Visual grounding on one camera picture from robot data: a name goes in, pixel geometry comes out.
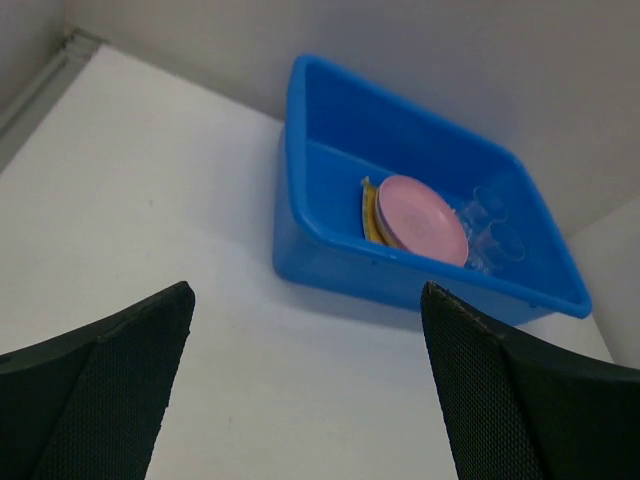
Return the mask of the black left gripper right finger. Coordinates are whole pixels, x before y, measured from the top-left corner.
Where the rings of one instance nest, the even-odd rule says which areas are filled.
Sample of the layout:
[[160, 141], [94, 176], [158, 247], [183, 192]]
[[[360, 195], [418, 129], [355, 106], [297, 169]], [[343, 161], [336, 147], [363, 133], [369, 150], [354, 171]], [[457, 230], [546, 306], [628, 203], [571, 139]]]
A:
[[638, 370], [543, 341], [432, 282], [421, 318], [458, 478], [638, 478]]

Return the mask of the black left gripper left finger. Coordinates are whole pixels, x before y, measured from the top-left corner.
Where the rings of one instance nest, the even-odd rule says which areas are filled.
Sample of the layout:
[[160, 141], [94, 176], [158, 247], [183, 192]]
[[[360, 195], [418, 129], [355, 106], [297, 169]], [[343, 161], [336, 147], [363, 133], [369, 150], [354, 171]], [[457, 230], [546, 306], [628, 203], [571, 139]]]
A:
[[178, 282], [1, 357], [4, 479], [142, 479], [190, 333]]

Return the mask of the pink plastic plate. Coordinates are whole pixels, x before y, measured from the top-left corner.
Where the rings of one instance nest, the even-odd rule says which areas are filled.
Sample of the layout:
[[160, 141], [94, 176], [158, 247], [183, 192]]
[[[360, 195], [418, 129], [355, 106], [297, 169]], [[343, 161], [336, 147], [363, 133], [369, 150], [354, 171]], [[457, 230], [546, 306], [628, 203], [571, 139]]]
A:
[[393, 233], [414, 255], [462, 267], [469, 246], [454, 210], [433, 189], [403, 175], [387, 177], [376, 199]]

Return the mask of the square bamboo woven tray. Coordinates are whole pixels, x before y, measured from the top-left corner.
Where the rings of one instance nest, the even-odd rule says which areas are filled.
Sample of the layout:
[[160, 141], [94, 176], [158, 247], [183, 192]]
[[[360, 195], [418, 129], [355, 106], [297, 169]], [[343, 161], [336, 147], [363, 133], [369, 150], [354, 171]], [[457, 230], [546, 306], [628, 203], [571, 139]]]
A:
[[378, 226], [376, 215], [376, 194], [377, 188], [370, 182], [369, 177], [365, 177], [362, 182], [361, 199], [361, 223], [364, 238], [372, 243], [387, 245]]

